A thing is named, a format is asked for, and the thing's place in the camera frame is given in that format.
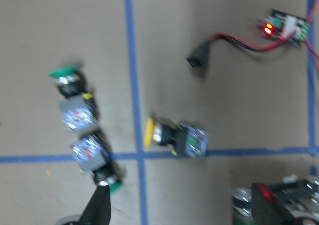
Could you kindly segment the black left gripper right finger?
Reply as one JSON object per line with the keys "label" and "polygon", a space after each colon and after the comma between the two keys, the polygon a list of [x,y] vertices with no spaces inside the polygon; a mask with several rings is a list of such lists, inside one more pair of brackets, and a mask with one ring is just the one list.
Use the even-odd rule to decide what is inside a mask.
{"label": "black left gripper right finger", "polygon": [[317,225],[319,185],[293,182],[252,184],[251,211],[258,225]]}

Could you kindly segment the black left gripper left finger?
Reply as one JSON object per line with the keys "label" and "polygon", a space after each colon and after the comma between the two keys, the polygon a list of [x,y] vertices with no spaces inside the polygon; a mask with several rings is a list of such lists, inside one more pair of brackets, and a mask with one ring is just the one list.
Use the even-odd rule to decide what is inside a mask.
{"label": "black left gripper left finger", "polygon": [[55,225],[109,225],[110,221],[110,187],[105,185],[96,187],[82,214],[61,218]]}

